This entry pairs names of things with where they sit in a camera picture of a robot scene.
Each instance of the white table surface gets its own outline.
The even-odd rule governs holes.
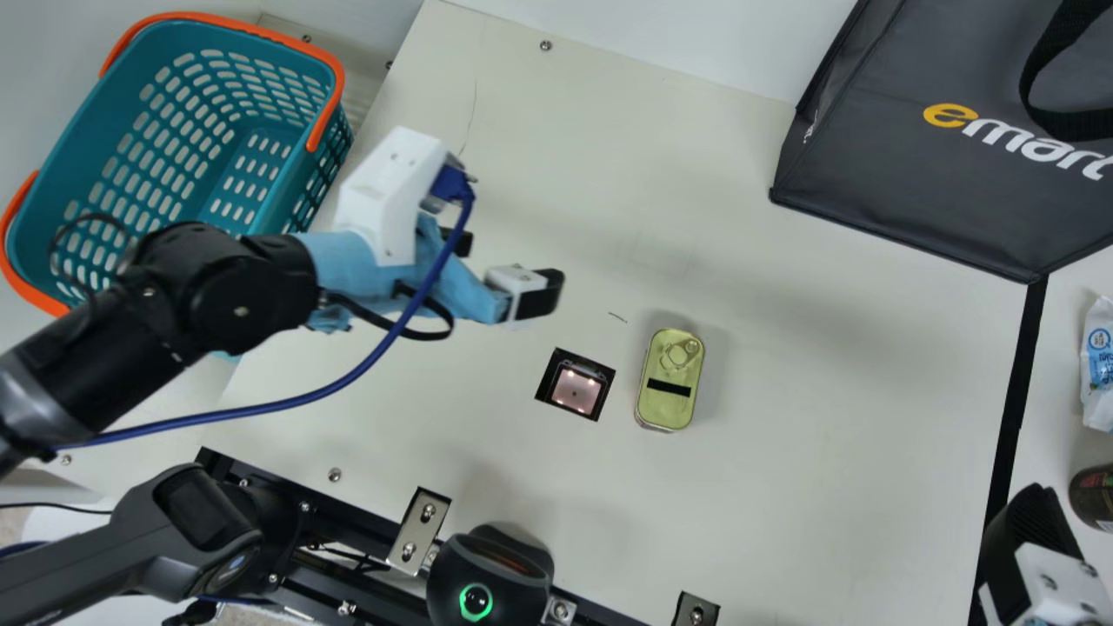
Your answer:
[[[1075,472],[1113,462],[1113,434],[1082,424],[1078,399],[1083,325],[1099,295],[1113,295],[1113,248],[1055,272],[1048,280],[1009,495],[1033,482],[1053,487],[1082,554],[1113,594],[1113,535],[1084,525],[1067,500]]]
[[[649,624],[681,590],[720,624],[964,620],[1025,288],[771,205],[789,106],[544,38],[426,2],[344,172],[395,125],[444,138],[480,178],[469,264],[563,270],[556,314],[398,343],[201,442],[394,519],[445,493],[444,536],[518,522],[558,586]],[[669,325],[708,362],[663,436],[633,402]],[[221,402],[331,382],[381,336],[275,336]],[[533,400],[554,346],[618,370],[598,423]]]

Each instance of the plastic bottle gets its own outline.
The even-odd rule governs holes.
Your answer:
[[[1086,468],[1074,475],[1067,498],[1078,519],[1099,530],[1113,532],[1113,463]]]

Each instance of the metal bracket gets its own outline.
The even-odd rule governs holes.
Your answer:
[[[386,557],[387,565],[408,576],[417,576],[451,503],[452,500],[443,496],[418,488],[402,518],[398,538]]]
[[[672,626],[715,626],[719,620],[719,605],[693,596],[688,591],[680,593],[677,601],[677,615]]]
[[[544,626],[572,626],[575,618],[577,605],[572,600],[567,600],[560,596],[549,596],[549,605],[545,606],[545,618],[541,622]]]

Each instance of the bag handle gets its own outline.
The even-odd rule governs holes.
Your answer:
[[[1032,119],[1061,141],[1093,141],[1113,137],[1113,108],[1063,113],[1041,109],[1030,101],[1032,86],[1040,72],[1073,46],[1110,7],[1113,7],[1113,0],[1063,0],[1024,63],[1021,101]]]

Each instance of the shopping basket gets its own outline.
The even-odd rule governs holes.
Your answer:
[[[124,35],[100,76],[0,221],[0,270],[53,315],[83,300],[71,281],[107,287],[128,245],[169,224],[305,231],[352,145],[341,63],[254,25],[152,16]],[[79,219],[92,213],[129,232]]]

